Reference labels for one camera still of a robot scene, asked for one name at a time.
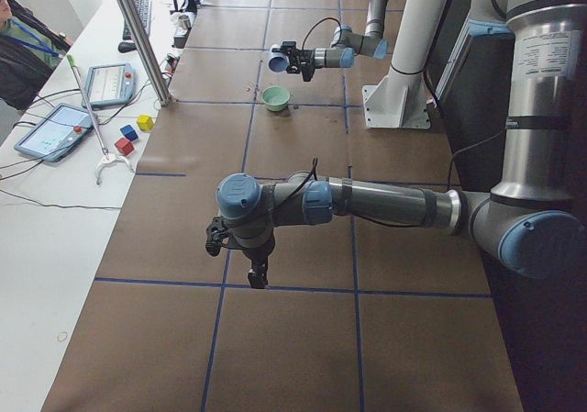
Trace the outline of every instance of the red cube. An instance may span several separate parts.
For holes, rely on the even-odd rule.
[[[116,143],[114,143],[114,145],[116,146],[118,151],[122,153],[124,156],[127,156],[130,152],[132,152],[135,149],[135,147],[132,145],[132,141],[130,141],[129,139],[125,139],[124,137]]]

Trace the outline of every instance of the computer mouse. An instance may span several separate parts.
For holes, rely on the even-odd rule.
[[[129,52],[137,49],[135,42],[122,41],[118,44],[118,52]]]

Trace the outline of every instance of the yellow cube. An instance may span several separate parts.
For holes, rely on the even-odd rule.
[[[140,130],[149,132],[151,129],[153,129],[153,119],[151,118],[151,116],[143,114],[141,116],[138,116],[137,125]]]

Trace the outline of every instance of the label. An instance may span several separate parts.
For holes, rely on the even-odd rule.
[[[579,30],[545,33],[517,40],[512,81],[560,76],[574,80],[580,47]]]

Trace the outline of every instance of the black clothing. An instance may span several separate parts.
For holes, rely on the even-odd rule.
[[[15,0],[8,0],[14,17],[50,39],[63,51],[69,45]],[[27,47],[0,34],[0,98],[16,109],[27,109],[53,70]]]

